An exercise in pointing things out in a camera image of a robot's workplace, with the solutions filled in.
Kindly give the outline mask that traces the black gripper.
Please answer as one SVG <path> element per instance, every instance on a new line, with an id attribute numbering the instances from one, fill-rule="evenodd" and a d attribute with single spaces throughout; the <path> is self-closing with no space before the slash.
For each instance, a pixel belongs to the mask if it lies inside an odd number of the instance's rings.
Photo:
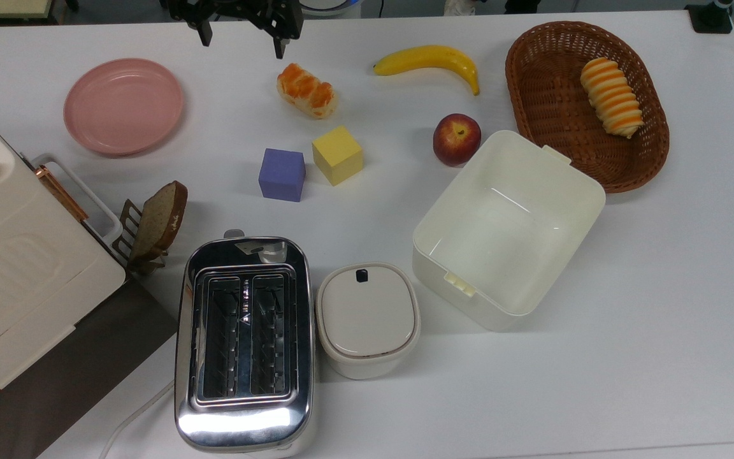
<path id="1" fill-rule="evenodd" d="M 298 1 L 169 1 L 169 14 L 196 30 L 204 47 L 212 43 L 212 18 L 242 18 L 273 37 L 275 56 L 283 60 L 291 39 L 303 28 L 302 6 Z"/>

